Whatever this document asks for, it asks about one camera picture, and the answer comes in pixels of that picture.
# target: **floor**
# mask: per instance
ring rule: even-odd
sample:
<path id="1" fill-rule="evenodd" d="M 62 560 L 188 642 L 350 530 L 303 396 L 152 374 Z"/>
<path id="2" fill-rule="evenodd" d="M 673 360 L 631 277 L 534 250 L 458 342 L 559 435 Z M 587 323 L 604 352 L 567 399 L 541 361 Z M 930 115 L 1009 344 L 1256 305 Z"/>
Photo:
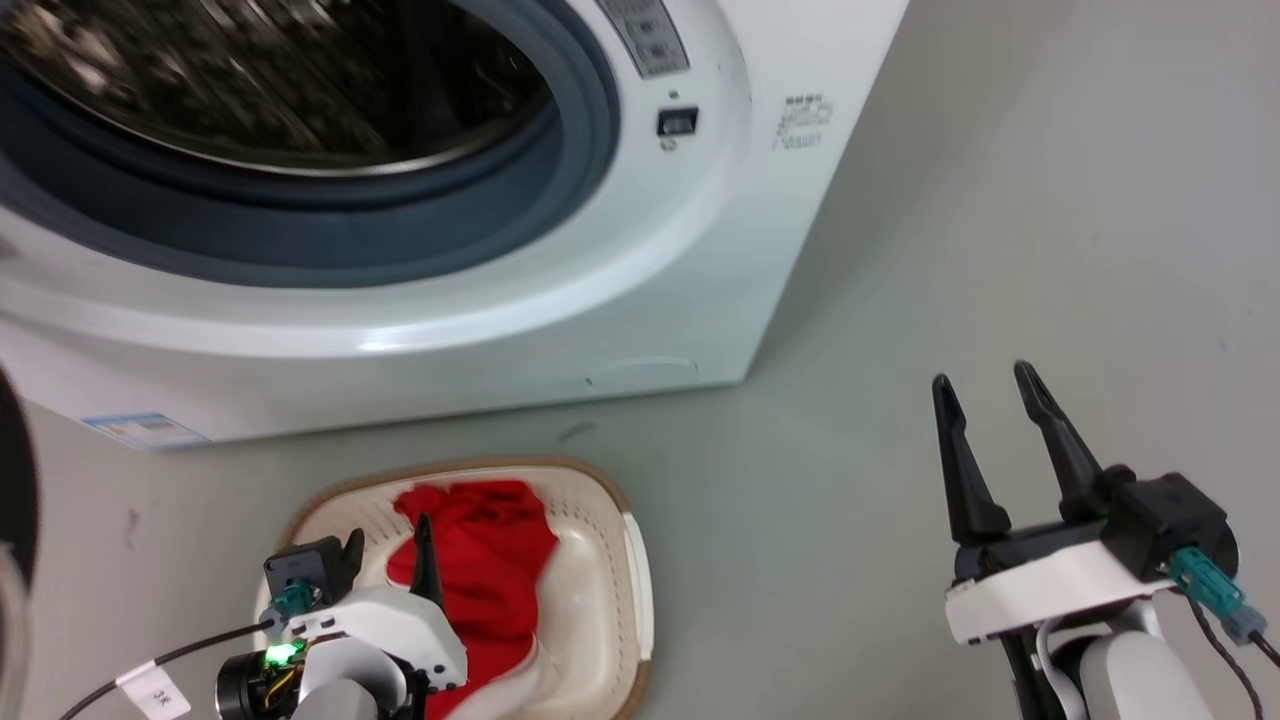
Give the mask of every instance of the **floor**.
<path id="1" fill-rule="evenodd" d="M 997 498 L 1044 521 L 1056 489 L 1019 357 L 1103 464 L 1183 470 L 1226 506 L 1242 580 L 1280 619 L 1280 44 L 1256 41 L 1272 29 L 1252 0 L 914 3 L 741 387 L 154 456 L 32 409 L 45 539 L 26 716 L 244 621 L 261 559 L 321 488 L 556 452 L 617 478 L 646 533 L 640 717 L 1015 717 L 1000 650 L 955 646 L 943 619 L 928 386 L 951 374 Z M 1185 607 L 1160 609 L 1219 716 L 1245 716 Z M 232 650 L 174 664 L 191 717 L 214 717 Z M 1280 708 L 1274 670 L 1242 655 Z M 133 712 L 110 697 L 83 717 Z"/>

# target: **white washing machine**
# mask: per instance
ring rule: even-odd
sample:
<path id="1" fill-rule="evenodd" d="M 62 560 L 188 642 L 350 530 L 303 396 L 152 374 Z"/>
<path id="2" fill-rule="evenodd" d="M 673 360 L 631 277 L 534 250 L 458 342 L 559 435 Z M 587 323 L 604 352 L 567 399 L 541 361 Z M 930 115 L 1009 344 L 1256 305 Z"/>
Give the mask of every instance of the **white washing machine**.
<path id="1" fill-rule="evenodd" d="M 0 361 L 140 448 L 736 383 L 905 4 L 454 0 L 428 58 L 403 0 L 19 3 Z"/>

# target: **cable label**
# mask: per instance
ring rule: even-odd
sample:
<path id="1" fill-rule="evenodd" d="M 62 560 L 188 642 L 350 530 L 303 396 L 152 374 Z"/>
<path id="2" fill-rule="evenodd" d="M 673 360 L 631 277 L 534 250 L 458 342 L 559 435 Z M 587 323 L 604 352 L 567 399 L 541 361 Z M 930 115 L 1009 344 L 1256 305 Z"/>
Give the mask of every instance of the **cable label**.
<path id="1" fill-rule="evenodd" d="M 120 675 L 115 685 L 129 696 L 147 720 L 175 720 L 191 712 L 191 703 L 182 691 L 154 660 Z"/>

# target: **washing machine door opening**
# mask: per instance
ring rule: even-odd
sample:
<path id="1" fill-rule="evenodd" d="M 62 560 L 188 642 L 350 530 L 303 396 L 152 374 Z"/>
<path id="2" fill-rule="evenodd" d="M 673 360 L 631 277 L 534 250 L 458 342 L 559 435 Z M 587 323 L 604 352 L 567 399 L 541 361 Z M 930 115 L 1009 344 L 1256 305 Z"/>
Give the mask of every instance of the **washing machine door opening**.
<path id="1" fill-rule="evenodd" d="M 22 0 L 3 27 L 0 200 L 201 279 L 454 273 L 572 215 L 617 143 L 563 0 Z"/>

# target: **laundry basket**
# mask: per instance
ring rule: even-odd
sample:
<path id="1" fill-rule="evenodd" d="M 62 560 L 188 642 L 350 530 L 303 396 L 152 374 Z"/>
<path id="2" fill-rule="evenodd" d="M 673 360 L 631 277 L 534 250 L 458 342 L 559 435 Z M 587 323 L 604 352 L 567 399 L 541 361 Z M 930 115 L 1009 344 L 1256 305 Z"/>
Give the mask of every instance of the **laundry basket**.
<path id="1" fill-rule="evenodd" d="M 481 688 L 451 720 L 623 720 L 635 714 L 653 655 L 649 559 L 618 486 L 570 457 L 484 457 L 370 475 L 325 491 L 294 515 L 280 547 L 365 530 L 356 587 L 385 585 L 387 560 L 412 537 L 392 503 L 421 484 L 494 479 L 529 484 L 559 544 L 538 585 L 534 652 Z M 256 611 L 270 600 L 259 588 Z M 259 650 L 265 639 L 259 637 Z"/>

